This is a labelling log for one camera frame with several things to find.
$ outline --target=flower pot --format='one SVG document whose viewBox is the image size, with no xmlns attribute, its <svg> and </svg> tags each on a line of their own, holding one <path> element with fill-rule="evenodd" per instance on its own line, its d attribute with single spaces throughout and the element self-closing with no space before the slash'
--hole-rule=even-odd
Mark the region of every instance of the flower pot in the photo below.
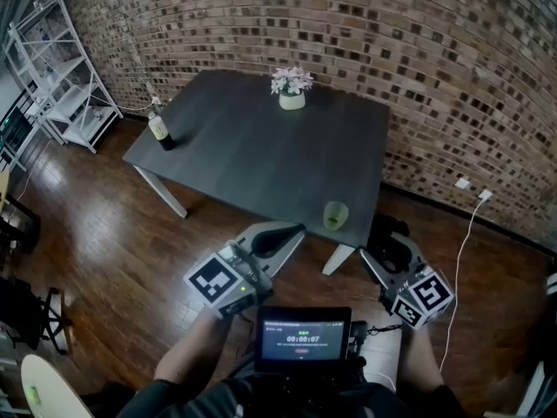
<svg viewBox="0 0 557 418">
<path fill-rule="evenodd" d="M 293 94 L 291 96 L 280 93 L 280 95 L 278 95 L 278 104 L 283 110 L 299 110 L 305 105 L 304 92 L 302 91 L 299 94 Z"/>
</svg>

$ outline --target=baseboard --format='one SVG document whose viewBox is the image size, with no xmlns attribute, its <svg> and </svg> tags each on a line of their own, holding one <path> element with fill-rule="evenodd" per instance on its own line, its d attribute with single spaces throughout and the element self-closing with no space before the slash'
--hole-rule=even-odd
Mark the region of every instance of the baseboard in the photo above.
<svg viewBox="0 0 557 418">
<path fill-rule="evenodd" d="M 124 118 L 134 119 L 136 121 L 145 122 L 146 124 L 149 120 L 146 116 L 138 115 L 137 113 L 128 113 L 127 111 L 122 111 L 122 114 L 124 115 Z"/>
<path fill-rule="evenodd" d="M 407 189 L 403 189 L 402 187 L 398 187 L 396 185 L 391 185 L 389 183 L 381 182 L 381 189 L 383 189 L 385 191 L 389 191 L 389 192 L 398 193 L 398 194 L 400 194 L 404 197 L 408 197 L 409 199 L 413 199 L 413 200 L 419 201 L 420 203 L 423 203 L 425 205 L 435 207 L 436 209 L 440 209 L 441 211 L 445 211 L 445 212 L 449 212 L 453 215 L 457 215 L 457 216 L 461 217 L 462 219 L 470 220 L 472 218 L 472 214 L 470 212 L 463 211 L 462 209 L 459 209 L 458 207 L 446 205 L 445 203 L 435 201 L 434 199 L 429 199 L 428 197 L 424 197 L 423 195 L 419 195 L 418 193 L 408 191 Z M 513 231 L 509 231 L 508 229 L 506 229 L 503 226 L 496 225 L 492 221 L 489 221 L 487 219 L 482 219 L 480 217 L 476 217 L 474 219 L 474 222 L 477 223 L 478 225 L 488 227 L 492 231 L 495 231 L 497 233 L 505 235 L 509 239 L 513 239 L 513 240 L 516 240 L 520 243 L 523 243 L 524 245 L 530 246 L 533 249 L 535 249 L 536 251 L 540 251 L 541 253 L 544 253 L 544 254 L 548 255 L 549 257 L 551 257 L 552 259 L 554 259 L 554 261 L 557 261 L 557 253 L 555 251 L 553 251 L 553 250 L 551 250 L 551 249 L 549 249 L 549 248 L 547 248 L 543 245 L 540 245 L 539 243 L 536 243 L 535 241 L 530 240 L 527 237 L 524 237 L 523 235 L 520 235 L 518 233 L 514 233 Z"/>
</svg>

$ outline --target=power cord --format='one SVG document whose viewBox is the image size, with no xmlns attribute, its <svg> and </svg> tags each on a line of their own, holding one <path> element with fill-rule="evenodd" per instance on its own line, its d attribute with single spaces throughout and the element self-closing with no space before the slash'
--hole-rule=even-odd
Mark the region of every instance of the power cord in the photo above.
<svg viewBox="0 0 557 418">
<path fill-rule="evenodd" d="M 443 359 L 441 360 L 440 371 L 443 370 L 443 364 L 445 364 L 445 359 L 449 351 L 449 341 L 451 340 L 451 328 L 453 327 L 454 316 L 456 314 L 456 309 L 459 307 L 459 270 L 460 270 L 460 255 L 462 254 L 462 250 L 464 249 L 464 245 L 470 237 L 470 232 L 472 231 L 472 224 L 473 219 L 476 216 L 476 212 L 480 209 L 480 206 L 483 205 L 489 198 L 481 199 L 478 203 L 476 208 L 473 210 L 472 218 L 470 219 L 470 223 L 468 224 L 468 233 L 466 237 L 462 241 L 462 245 L 460 245 L 459 254 L 456 257 L 456 274 L 454 275 L 454 310 L 453 315 L 451 316 L 451 321 L 449 322 L 449 328 L 446 332 L 446 345 L 445 345 L 445 353 L 443 353 Z"/>
<path fill-rule="evenodd" d="M 393 387 L 393 392 L 397 391 L 397 388 L 394 385 L 393 379 L 391 379 L 391 377 L 387 376 L 386 374 L 382 374 L 381 372 L 372 372 L 370 374 L 378 374 L 379 376 L 385 378 L 386 380 L 388 380 L 391 383 L 391 386 Z"/>
<path fill-rule="evenodd" d="M 393 330 L 398 330 L 402 328 L 402 325 L 398 324 L 398 325 L 389 325 L 387 327 L 375 327 L 374 325 L 372 325 L 372 327 L 367 330 L 367 335 L 368 336 L 376 336 L 379 333 L 384 333 L 387 331 L 393 331 Z"/>
<path fill-rule="evenodd" d="M 247 347 L 244 349 L 244 352 L 241 355 L 240 355 L 241 348 L 239 348 L 236 351 L 236 361 L 239 359 L 240 356 L 244 357 L 251 352 L 252 347 L 253 347 L 252 333 L 253 333 L 253 328 L 255 327 L 255 322 L 253 322 L 253 320 L 245 317 L 244 313 L 238 313 L 238 317 L 250 326 L 250 331 L 248 333 L 248 335 L 250 336 L 250 343 L 247 345 Z"/>
<path fill-rule="evenodd" d="M 35 169 L 37 169 L 38 166 L 38 162 L 41 160 L 41 158 L 43 157 L 44 153 L 46 152 L 46 149 L 48 148 L 48 146 L 50 145 L 50 143 L 52 142 L 52 139 L 49 140 L 48 143 L 46 143 L 46 146 L 43 148 L 43 151 L 41 152 L 41 154 L 38 156 L 37 160 L 35 161 L 35 164 L 33 165 L 33 168 L 29 171 L 29 176 L 27 177 L 27 181 L 25 181 L 25 186 L 23 187 L 22 192 L 19 194 L 19 196 L 16 198 L 17 201 L 20 200 L 20 198 L 23 197 L 23 195 L 25 194 L 25 191 L 27 190 L 27 185 L 29 184 L 29 181 L 31 179 L 31 175 L 33 174 L 33 172 L 35 171 Z M 14 216 L 14 214 L 16 213 L 16 208 L 14 207 L 13 212 L 11 213 L 11 215 L 8 217 L 8 219 L 6 220 L 8 223 L 10 223 L 11 218 Z"/>
<path fill-rule="evenodd" d="M 73 82 L 71 82 L 68 78 L 66 78 L 65 76 L 62 76 L 58 70 L 56 68 L 54 68 L 51 64 L 49 64 L 49 62 L 43 57 L 41 56 L 41 54 L 35 50 L 35 47 L 29 43 L 29 41 L 25 38 L 25 36 L 22 34 L 21 37 L 25 40 L 25 42 L 27 43 L 27 45 L 29 45 L 31 47 L 31 49 L 33 51 L 35 51 L 35 54 L 37 54 L 38 57 L 40 57 L 58 76 L 62 77 L 63 80 L 65 80 L 68 84 L 70 84 L 72 87 L 77 88 L 78 90 L 80 90 L 82 93 L 87 94 L 88 96 L 91 96 L 92 98 L 95 98 L 101 102 L 104 102 L 105 104 L 108 105 L 112 105 L 111 102 L 109 101 L 105 101 L 104 99 L 98 98 L 97 96 L 93 96 L 92 94 L 90 95 L 90 93 L 88 91 L 83 90 L 79 85 L 75 85 Z M 142 108 L 130 108 L 130 107 L 123 107 L 121 105 L 116 105 L 116 107 L 121 108 L 122 110 L 131 110 L 131 111 L 142 111 L 142 110 L 146 110 L 149 107 L 151 107 L 153 105 L 153 103 L 151 102 L 149 105 L 147 105 L 146 107 L 142 107 Z"/>
</svg>

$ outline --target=white flowers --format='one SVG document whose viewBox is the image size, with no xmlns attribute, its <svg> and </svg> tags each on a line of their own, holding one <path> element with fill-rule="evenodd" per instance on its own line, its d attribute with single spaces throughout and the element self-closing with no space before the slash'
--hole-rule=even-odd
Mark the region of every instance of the white flowers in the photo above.
<svg viewBox="0 0 557 418">
<path fill-rule="evenodd" d="M 277 72 L 272 75 L 271 94 L 300 94 L 304 90 L 309 90 L 313 85 L 313 78 L 310 73 L 305 72 L 302 67 L 293 66 L 292 68 L 277 68 Z"/>
</svg>

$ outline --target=white metal shelving unit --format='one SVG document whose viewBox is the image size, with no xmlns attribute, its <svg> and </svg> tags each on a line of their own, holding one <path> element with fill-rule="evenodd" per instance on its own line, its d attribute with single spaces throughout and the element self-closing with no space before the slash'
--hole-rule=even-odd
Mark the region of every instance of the white metal shelving unit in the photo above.
<svg viewBox="0 0 557 418">
<path fill-rule="evenodd" d="M 47 39 L 29 41 L 25 34 L 52 15 L 56 8 L 61 10 L 65 27 Z M 69 60 L 52 63 L 54 59 L 46 60 L 44 55 L 55 44 L 73 44 L 78 54 Z M 10 39 L 4 51 L 15 74 L 33 98 L 34 104 L 28 113 L 36 116 L 39 125 L 60 145 L 71 142 L 96 153 L 94 145 L 116 116 L 122 117 L 122 112 L 79 41 L 64 0 L 52 0 L 19 23 L 11 23 Z M 45 69 L 48 65 L 53 72 L 49 75 L 45 71 L 41 75 L 37 69 L 39 64 Z M 79 82 L 87 79 L 84 76 L 88 76 L 88 82 Z M 37 84 L 34 91 L 28 86 L 30 79 Z M 99 105 L 101 101 L 91 97 L 94 91 L 107 105 Z"/>
</svg>

